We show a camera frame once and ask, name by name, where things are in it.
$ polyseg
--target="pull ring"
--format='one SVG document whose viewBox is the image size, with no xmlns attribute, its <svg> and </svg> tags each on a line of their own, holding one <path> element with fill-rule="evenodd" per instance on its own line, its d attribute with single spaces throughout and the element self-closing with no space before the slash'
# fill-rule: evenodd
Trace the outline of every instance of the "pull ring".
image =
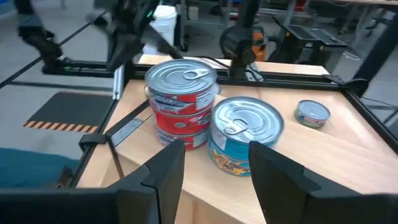
<svg viewBox="0 0 398 224">
<path fill-rule="evenodd" d="M 244 127 L 238 125 L 237 123 L 235 123 L 235 121 L 241 121 L 242 123 L 244 123 Z M 249 124 L 247 121 L 245 121 L 242 118 L 235 118 L 232 121 L 230 121 L 228 124 L 226 124 L 226 126 L 224 127 L 224 132 L 225 134 L 238 134 L 241 133 L 242 131 L 247 130 L 248 128 Z"/>
<path fill-rule="evenodd" d="M 198 68 L 198 69 L 194 69 L 194 70 L 185 71 L 184 74 L 183 74 L 183 77 L 186 80 L 196 80 L 196 79 L 198 79 L 200 77 L 204 77 L 204 76 L 206 76 L 208 74 L 209 74 L 209 70 L 207 70 L 205 68 Z"/>
</svg>

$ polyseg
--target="black and orange striped mat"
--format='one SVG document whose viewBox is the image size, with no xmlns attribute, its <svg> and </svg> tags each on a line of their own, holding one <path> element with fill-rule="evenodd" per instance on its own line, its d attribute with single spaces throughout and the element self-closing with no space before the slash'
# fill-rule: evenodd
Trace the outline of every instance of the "black and orange striped mat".
<svg viewBox="0 0 398 224">
<path fill-rule="evenodd" d="M 112 96 L 59 92 L 53 95 L 24 127 L 94 133 L 106 119 Z"/>
</svg>

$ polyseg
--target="gray floor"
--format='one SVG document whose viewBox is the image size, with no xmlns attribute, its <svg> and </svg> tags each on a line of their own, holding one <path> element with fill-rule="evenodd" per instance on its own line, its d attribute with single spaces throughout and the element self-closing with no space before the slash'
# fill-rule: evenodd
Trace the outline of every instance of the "gray floor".
<svg viewBox="0 0 398 224">
<path fill-rule="evenodd" d="M 45 22 L 47 29 L 57 34 L 58 40 L 63 40 L 74 33 L 86 22 L 85 14 L 91 11 L 92 1 L 66 0 L 67 8 L 61 9 L 59 1 L 33 0 L 36 9 Z M 278 26 L 270 18 L 261 18 L 261 23 L 267 34 L 277 34 Z M 0 82 L 10 77 L 23 66 L 38 57 L 37 52 L 24 44 L 16 34 L 17 20 L 15 14 L 0 15 Z M 209 30 L 206 27 L 188 28 L 196 34 L 190 43 L 190 50 L 184 55 L 207 55 L 221 57 L 218 46 L 222 30 Z M 359 50 L 366 54 L 381 33 L 380 26 L 375 36 L 363 40 Z M 92 27 L 85 29 L 67 42 L 62 49 L 67 57 L 80 60 L 103 61 L 106 55 L 105 36 Z M 371 83 L 366 96 L 398 105 L 395 61 L 398 53 L 394 52 L 375 80 Z M 349 80 L 361 65 L 361 60 L 342 57 L 335 75 Z M 41 62 L 23 73 L 16 80 L 36 83 L 56 83 L 75 86 L 112 87 L 112 80 L 102 78 L 77 78 L 43 75 L 40 72 Z M 46 131 L 23 128 L 22 125 L 30 118 L 52 95 L 61 89 L 37 88 L 26 86 L 6 86 L 0 89 L 0 147 L 11 147 L 31 151 L 61 154 L 78 159 L 81 156 L 78 148 L 80 133 Z M 374 111 L 380 119 L 389 115 L 388 111 Z"/>
</svg>

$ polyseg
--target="stacked tin cans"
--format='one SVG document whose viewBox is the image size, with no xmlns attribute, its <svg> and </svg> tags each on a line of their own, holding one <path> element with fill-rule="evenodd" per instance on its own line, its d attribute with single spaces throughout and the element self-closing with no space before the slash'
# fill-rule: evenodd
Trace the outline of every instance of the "stacked tin cans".
<svg viewBox="0 0 398 224">
<path fill-rule="evenodd" d="M 148 70 L 147 94 L 163 145 L 183 139 L 189 151 L 207 141 L 216 79 L 209 65 L 189 59 L 163 62 Z"/>
<path fill-rule="evenodd" d="M 249 142 L 272 147 L 284 129 L 280 113 L 256 98 L 237 96 L 220 101 L 211 119 L 210 157 L 230 174 L 249 176 Z"/>
</svg>

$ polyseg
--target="red tuna can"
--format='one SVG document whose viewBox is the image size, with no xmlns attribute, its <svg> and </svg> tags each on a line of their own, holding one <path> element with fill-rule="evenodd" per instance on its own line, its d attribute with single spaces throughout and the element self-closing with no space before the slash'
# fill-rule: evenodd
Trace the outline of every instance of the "red tuna can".
<svg viewBox="0 0 398 224">
<path fill-rule="evenodd" d="M 151 106 L 172 115 L 197 114 L 210 108 L 216 79 L 214 68 L 190 59 L 163 62 L 145 74 Z"/>
<path fill-rule="evenodd" d="M 182 135 L 182 134 L 170 134 L 156 127 L 156 136 L 163 146 L 167 146 L 171 142 L 177 139 L 181 139 L 185 143 L 185 150 L 191 151 L 203 145 L 203 143 L 207 142 L 209 138 L 209 131 L 208 128 L 206 128 L 205 130 L 199 133 Z"/>
<path fill-rule="evenodd" d="M 211 108 L 190 115 L 170 115 L 153 109 L 156 125 L 170 134 L 198 133 L 210 125 Z"/>
</svg>

